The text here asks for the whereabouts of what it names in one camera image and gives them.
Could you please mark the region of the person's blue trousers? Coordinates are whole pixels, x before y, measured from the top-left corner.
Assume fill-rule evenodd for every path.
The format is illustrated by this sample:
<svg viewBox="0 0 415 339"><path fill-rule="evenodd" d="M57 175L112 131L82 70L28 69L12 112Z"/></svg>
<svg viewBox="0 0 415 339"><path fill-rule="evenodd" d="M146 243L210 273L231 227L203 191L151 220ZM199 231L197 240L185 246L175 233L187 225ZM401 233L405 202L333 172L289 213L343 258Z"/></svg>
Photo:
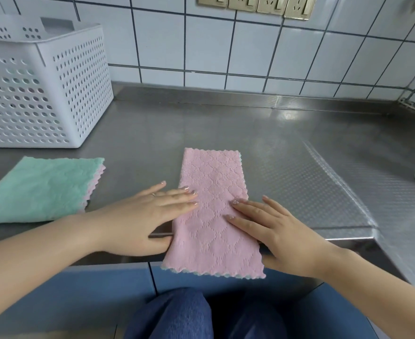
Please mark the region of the person's blue trousers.
<svg viewBox="0 0 415 339"><path fill-rule="evenodd" d="M245 292L212 297L195 288L163 293L131 318L123 339L289 339L269 302Z"/></svg>

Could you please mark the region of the person's left forearm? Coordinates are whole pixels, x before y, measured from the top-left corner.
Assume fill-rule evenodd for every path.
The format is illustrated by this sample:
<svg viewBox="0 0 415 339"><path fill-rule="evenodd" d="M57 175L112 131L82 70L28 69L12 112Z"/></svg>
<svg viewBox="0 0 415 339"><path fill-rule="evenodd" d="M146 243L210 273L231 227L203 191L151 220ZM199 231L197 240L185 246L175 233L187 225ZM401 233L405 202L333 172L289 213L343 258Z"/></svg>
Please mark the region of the person's left forearm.
<svg viewBox="0 0 415 339"><path fill-rule="evenodd" d="M101 247L95 212L69 216L0 241L0 314Z"/></svg>

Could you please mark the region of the pink microfibre cloth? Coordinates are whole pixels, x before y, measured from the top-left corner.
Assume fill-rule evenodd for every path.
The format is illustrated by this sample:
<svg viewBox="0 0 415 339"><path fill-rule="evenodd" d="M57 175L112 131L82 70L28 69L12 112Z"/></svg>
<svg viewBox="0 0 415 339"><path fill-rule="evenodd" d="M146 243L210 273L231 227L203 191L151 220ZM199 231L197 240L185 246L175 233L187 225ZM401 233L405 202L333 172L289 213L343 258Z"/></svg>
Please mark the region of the pink microfibre cloth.
<svg viewBox="0 0 415 339"><path fill-rule="evenodd" d="M174 273L264 279L257 240L225 219L226 215L240 216L231 208L231 201L248 199L240 153L185 148L179 185L197 191L199 206L173 220L173 239L161 268Z"/></svg>

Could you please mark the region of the person's left hand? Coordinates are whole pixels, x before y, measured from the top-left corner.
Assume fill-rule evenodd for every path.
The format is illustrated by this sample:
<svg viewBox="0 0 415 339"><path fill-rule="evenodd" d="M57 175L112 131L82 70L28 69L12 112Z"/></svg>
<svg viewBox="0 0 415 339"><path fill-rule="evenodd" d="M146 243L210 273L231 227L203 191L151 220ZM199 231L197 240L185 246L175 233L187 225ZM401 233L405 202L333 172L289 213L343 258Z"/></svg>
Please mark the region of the person's left hand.
<svg viewBox="0 0 415 339"><path fill-rule="evenodd" d="M191 190L188 187L172 190ZM155 206L155 198L138 198L138 193L93 211L99 228L96 247L100 251L122 256L147 254L147 240L160 225L189 213L198 206Z"/></svg>

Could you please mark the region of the green microfibre cloth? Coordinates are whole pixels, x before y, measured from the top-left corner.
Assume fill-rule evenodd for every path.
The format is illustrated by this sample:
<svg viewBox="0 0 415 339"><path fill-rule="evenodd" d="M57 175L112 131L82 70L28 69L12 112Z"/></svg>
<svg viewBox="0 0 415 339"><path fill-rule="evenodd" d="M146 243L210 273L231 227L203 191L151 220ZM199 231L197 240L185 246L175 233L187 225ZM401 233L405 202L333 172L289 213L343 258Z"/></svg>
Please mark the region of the green microfibre cloth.
<svg viewBox="0 0 415 339"><path fill-rule="evenodd" d="M104 171L104 158L24 156L0 181L0 224L49 222L84 213Z"/></svg>

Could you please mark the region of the white perforated plastic basket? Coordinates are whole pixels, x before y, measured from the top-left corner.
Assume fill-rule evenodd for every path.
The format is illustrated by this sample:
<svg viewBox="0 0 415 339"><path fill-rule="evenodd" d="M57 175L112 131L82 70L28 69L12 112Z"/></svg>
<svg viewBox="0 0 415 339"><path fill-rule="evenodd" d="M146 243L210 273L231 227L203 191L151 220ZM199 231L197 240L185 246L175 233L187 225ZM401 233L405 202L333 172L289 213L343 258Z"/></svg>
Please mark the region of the white perforated plastic basket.
<svg viewBox="0 0 415 339"><path fill-rule="evenodd" d="M79 148L113 99L100 24L0 15L0 148Z"/></svg>

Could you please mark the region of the person's right forearm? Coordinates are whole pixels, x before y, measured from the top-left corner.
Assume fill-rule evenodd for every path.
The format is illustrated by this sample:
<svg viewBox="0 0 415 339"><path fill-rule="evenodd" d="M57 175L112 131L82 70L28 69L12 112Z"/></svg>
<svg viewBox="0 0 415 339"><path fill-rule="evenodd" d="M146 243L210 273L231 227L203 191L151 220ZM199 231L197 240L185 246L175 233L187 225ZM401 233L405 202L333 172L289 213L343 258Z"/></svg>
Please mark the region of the person's right forearm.
<svg viewBox="0 0 415 339"><path fill-rule="evenodd" d="M324 255L320 279L358 308L390 339L415 339L415 287L333 247Z"/></svg>

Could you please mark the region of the person's right hand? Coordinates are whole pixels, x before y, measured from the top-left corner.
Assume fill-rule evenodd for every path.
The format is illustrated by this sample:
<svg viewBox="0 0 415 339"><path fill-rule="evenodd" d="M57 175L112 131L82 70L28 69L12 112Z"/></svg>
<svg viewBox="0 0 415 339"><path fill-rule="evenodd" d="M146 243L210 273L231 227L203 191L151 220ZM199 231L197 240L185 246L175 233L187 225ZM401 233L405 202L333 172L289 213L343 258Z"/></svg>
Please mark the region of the person's right hand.
<svg viewBox="0 0 415 339"><path fill-rule="evenodd" d="M291 213L283 216L276 212L275 216L274 228L257 224L246 216L227 215L226 219L271 250L283 268L274 270L323 279L334 261L344 253L343 249L322 238Z"/></svg>

